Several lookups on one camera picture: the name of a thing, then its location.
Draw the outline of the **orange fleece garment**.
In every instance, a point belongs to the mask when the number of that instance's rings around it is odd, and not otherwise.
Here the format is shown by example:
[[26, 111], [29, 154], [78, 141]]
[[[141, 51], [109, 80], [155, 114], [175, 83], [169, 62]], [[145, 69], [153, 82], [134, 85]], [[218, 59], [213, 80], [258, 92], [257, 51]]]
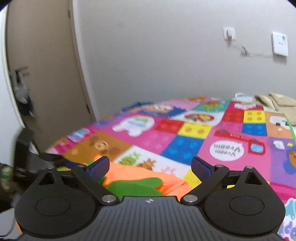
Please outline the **orange fleece garment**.
[[99, 183], [119, 199], [125, 196], [176, 196], [180, 199], [200, 181], [193, 177], [189, 166], [158, 157], [136, 165], [112, 162]]

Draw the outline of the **colourful cartoon play mat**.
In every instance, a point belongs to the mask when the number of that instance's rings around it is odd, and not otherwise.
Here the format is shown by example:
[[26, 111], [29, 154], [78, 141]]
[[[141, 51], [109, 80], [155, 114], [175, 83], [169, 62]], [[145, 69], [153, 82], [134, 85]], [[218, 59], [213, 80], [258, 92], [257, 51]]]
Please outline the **colourful cartoon play mat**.
[[191, 167], [200, 157], [231, 170], [253, 166], [285, 204], [279, 235], [295, 240], [295, 126], [261, 104], [208, 97], [137, 103], [61, 138], [48, 152], [86, 165], [107, 156], [124, 165], [161, 157]]

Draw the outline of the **beige folded cloth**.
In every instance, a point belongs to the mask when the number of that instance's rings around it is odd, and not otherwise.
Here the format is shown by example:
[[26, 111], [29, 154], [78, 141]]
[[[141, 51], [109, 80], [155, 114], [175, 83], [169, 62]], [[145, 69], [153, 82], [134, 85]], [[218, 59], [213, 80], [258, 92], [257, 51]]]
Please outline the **beige folded cloth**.
[[283, 113], [290, 124], [295, 126], [295, 99], [270, 92], [268, 95], [255, 95], [253, 102]]

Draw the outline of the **beige door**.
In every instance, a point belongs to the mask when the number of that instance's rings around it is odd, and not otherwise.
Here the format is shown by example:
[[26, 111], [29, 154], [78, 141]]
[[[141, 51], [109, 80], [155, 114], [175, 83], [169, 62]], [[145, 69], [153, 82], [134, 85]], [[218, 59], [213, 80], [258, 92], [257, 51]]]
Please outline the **beige door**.
[[73, 33], [72, 1], [12, 1], [6, 18], [9, 71], [22, 77], [33, 111], [22, 116], [41, 151], [93, 119]]

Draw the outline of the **white wall socket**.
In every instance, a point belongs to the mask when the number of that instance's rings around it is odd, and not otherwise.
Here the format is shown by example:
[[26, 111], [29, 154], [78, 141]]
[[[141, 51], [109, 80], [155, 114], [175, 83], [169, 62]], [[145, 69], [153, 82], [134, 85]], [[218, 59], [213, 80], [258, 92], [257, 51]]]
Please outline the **white wall socket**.
[[236, 41], [236, 32], [233, 27], [224, 27], [223, 28], [223, 37], [225, 41]]

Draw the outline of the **white wall box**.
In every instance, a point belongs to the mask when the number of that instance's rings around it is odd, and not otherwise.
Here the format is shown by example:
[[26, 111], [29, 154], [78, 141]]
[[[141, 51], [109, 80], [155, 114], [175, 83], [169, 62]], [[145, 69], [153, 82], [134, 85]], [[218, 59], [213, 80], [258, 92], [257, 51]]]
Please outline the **white wall box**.
[[271, 38], [273, 43], [273, 53], [276, 55], [288, 57], [287, 35], [278, 32], [272, 32]]

